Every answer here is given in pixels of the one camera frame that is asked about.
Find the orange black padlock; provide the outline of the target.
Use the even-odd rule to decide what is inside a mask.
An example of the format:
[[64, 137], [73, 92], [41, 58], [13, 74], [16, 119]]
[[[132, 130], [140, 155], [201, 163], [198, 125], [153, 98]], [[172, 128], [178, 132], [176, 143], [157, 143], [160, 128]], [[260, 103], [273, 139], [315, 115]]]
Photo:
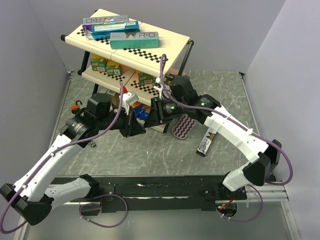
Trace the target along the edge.
[[76, 100], [75, 104], [71, 107], [71, 113], [75, 116], [79, 116], [83, 112], [83, 103], [81, 100]]

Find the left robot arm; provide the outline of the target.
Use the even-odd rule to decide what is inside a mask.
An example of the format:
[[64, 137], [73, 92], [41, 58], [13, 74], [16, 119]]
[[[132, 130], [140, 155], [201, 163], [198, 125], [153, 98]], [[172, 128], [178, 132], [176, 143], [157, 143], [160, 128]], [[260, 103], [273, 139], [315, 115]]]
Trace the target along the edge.
[[146, 132], [130, 110], [138, 96], [130, 91], [121, 98], [117, 110], [106, 93], [95, 93], [83, 108], [80, 107], [82, 102], [76, 101], [71, 109], [74, 116], [66, 121], [43, 157], [21, 179], [1, 187], [0, 194], [27, 223], [39, 224], [51, 210], [64, 203], [76, 199], [93, 201], [98, 197], [100, 184], [88, 174], [55, 187], [50, 184], [69, 159], [101, 136], [103, 131], [118, 130], [126, 138]]

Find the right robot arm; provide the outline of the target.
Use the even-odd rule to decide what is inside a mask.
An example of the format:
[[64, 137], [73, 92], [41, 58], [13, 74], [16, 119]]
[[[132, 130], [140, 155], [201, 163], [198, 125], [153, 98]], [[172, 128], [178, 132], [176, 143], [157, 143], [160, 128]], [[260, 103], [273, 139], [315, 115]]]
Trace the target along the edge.
[[247, 162], [227, 173], [218, 187], [223, 199], [230, 199], [246, 185], [262, 186], [278, 165], [281, 146], [262, 139], [252, 129], [234, 118], [214, 97], [199, 95], [189, 76], [174, 75], [171, 85], [156, 78], [154, 86], [159, 97], [153, 97], [151, 110], [144, 122], [146, 128], [167, 124], [179, 115], [187, 116], [220, 134], [246, 157]]

